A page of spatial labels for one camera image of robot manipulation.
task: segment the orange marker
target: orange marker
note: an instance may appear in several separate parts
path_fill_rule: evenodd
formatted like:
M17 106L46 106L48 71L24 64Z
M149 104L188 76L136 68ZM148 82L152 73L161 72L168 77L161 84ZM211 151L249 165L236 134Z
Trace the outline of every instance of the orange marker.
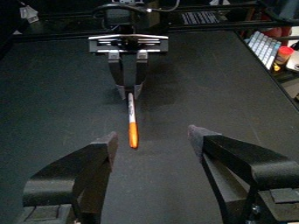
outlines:
M129 146L132 148L137 147L137 131L136 131L136 109L135 109L135 97L129 93L128 94L128 138L129 138Z

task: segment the orange tip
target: orange tip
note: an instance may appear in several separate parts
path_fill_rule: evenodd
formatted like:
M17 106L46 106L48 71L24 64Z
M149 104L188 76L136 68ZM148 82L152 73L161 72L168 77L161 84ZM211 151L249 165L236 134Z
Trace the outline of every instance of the orange tip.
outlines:
M128 137L129 137L129 146L135 149L137 147L137 132L135 122L129 123Z

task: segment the marker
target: marker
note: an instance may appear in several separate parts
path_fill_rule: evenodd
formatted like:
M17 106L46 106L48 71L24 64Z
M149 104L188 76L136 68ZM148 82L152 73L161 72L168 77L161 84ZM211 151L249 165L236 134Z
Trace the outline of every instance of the marker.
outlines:
M135 149L137 147L137 132L136 132L136 109L135 109L135 97L128 94L128 138L129 146Z

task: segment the cable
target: cable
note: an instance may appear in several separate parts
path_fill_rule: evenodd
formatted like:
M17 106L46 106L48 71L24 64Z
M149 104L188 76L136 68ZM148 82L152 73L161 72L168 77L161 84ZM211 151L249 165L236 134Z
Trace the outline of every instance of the cable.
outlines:
M180 0L176 0L176 3L175 3L175 6L169 9L169 10L163 10L163 9L147 9L148 12L151 11L157 11L157 12L171 12L171 11L175 11L176 8L179 7L180 5Z

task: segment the black table surface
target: black table surface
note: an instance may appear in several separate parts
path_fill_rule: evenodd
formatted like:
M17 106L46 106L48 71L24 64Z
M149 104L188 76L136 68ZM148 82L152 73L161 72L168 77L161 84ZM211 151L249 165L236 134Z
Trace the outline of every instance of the black table surface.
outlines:
M237 35L169 35L149 56L135 102L140 144L128 146L127 102L105 56L86 40L16 44L0 61L0 223L22 208L26 179L111 131L119 135L102 223L220 223L187 139L189 124L299 161L299 114Z

